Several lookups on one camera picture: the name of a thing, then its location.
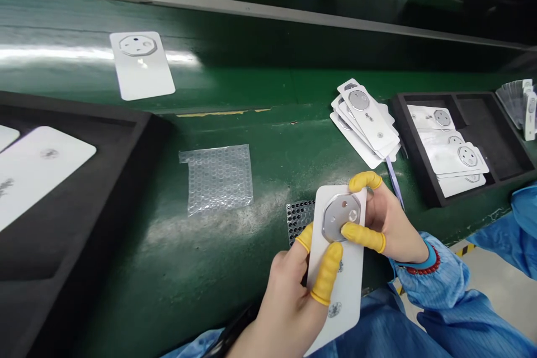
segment green workbench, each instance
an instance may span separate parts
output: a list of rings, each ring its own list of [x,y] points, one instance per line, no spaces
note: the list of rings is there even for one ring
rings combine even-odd
[[[3,90],[147,110],[175,128],[76,357],[156,357],[262,295],[273,256],[288,247],[285,204],[368,170],[328,117],[338,84],[354,77],[385,101],[526,78],[496,73],[521,54],[512,49],[145,4],[0,0],[0,15]],[[125,102],[108,35],[144,30],[158,31],[176,56],[169,64],[177,92]],[[206,114],[222,111],[234,113]],[[250,147],[253,204],[188,217],[188,166],[178,152],[236,144]],[[527,147],[537,161],[537,146]],[[446,244],[509,212],[509,194],[523,185],[428,209],[402,153],[394,168],[411,222]],[[390,184],[384,164],[376,172]],[[387,260],[366,251],[362,293],[391,278]]]

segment clear plastic sheet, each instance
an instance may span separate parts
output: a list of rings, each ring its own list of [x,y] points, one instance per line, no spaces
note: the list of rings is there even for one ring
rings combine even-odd
[[[248,144],[179,152],[179,162],[189,164],[189,216],[252,203]]]

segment floor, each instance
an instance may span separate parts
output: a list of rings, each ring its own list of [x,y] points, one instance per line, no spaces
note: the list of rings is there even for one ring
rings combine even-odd
[[[476,248],[462,258],[472,276],[469,288],[488,296],[495,311],[537,343],[537,282],[506,263],[495,253]],[[407,316],[418,324],[416,314],[422,309],[412,305],[406,294],[401,296]]]

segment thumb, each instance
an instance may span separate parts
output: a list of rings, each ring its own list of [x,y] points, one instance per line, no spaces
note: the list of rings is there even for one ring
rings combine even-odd
[[[384,252],[386,236],[383,233],[348,222],[341,228],[341,234],[349,241],[358,243],[377,253]]]
[[[311,295],[317,302],[329,306],[330,297],[337,272],[340,269],[340,261],[343,258],[343,245],[340,242],[331,243],[324,253],[319,267],[319,273]]]

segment white card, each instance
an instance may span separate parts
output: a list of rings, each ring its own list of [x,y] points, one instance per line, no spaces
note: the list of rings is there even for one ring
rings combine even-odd
[[[20,135],[18,130],[0,125],[0,152],[18,139]]]
[[[312,249],[309,255],[308,289],[312,289],[315,284],[321,259],[329,245],[322,234],[324,210],[334,196],[348,193],[348,187],[345,185],[321,186],[317,190],[313,216]],[[365,187],[359,193],[354,193],[361,205],[360,225],[365,223],[367,193]],[[304,356],[312,354],[354,327],[360,318],[364,247],[349,241],[344,241],[341,244],[343,245],[342,265],[332,290],[328,317],[320,334]]]
[[[345,136],[347,141],[351,144],[358,155],[364,160],[370,169],[377,168],[382,162],[371,148],[365,144],[360,137],[353,131],[353,129],[346,122],[346,117],[340,116],[337,112],[330,114],[330,119],[334,122],[337,128]]]
[[[456,130],[427,130],[418,129],[423,145],[464,144],[463,135]]]
[[[451,197],[456,194],[483,186],[487,181],[483,175],[466,175],[438,179],[444,197]]]
[[[70,135],[42,126],[1,153],[0,231],[67,179],[96,150]]]
[[[416,129],[455,130],[455,124],[446,108],[407,105]]]
[[[349,123],[351,124],[351,127],[354,129],[354,131],[358,135],[358,137],[360,137],[360,139],[369,148],[371,148],[376,153],[376,155],[378,155],[379,158],[382,158],[382,159],[386,158],[386,156],[390,155],[390,153],[399,145],[400,140],[399,140],[398,137],[396,137],[394,142],[386,145],[385,147],[382,147],[379,150],[374,150],[373,146],[371,145],[371,143],[369,143],[367,137],[364,135],[364,132],[358,126],[358,123],[356,122],[356,119],[354,118],[354,116],[352,115],[350,110],[348,109],[346,103],[343,102],[343,103],[340,103],[338,105],[337,113],[340,116],[345,116],[347,118],[346,120],[349,121]]]
[[[432,170],[437,175],[470,171],[474,174],[489,171],[481,152],[471,143],[427,145],[425,152],[431,162]]]
[[[350,80],[347,80],[343,84],[338,86],[337,92],[343,93],[344,91],[348,91],[359,86],[360,84],[358,84],[358,81],[356,81],[354,78],[351,78]]]
[[[121,98],[125,101],[175,92],[172,74],[157,32],[110,34]]]
[[[390,144],[394,147],[397,136],[364,86],[343,91],[341,95],[373,150],[379,151]]]

